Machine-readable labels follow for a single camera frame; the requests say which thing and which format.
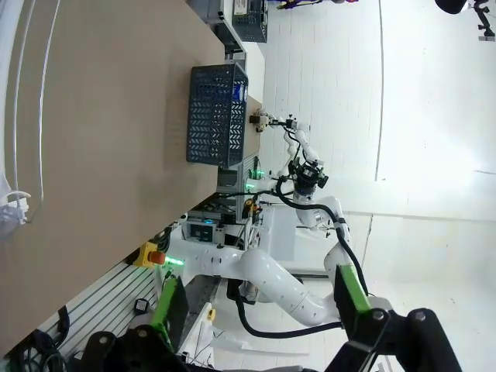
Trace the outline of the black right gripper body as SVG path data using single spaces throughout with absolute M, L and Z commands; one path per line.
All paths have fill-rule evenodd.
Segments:
M 317 161 L 300 164 L 298 158 L 290 163 L 290 175 L 296 192 L 315 192 L 316 188 L 324 188 L 329 179 Z

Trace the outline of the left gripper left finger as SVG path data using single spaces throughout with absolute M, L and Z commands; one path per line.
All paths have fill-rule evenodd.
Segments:
M 169 279 L 149 323 L 122 336 L 96 332 L 79 360 L 80 371 L 188 371 L 177 355 L 188 316 L 188 300 L 179 277 Z

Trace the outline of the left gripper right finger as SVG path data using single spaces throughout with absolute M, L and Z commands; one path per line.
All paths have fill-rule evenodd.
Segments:
M 336 267 L 333 297 L 348 341 L 328 371 L 370 371 L 379 356 L 395 357 L 404 371 L 461 370 L 433 310 L 397 314 L 388 300 L 365 295 L 350 265 Z

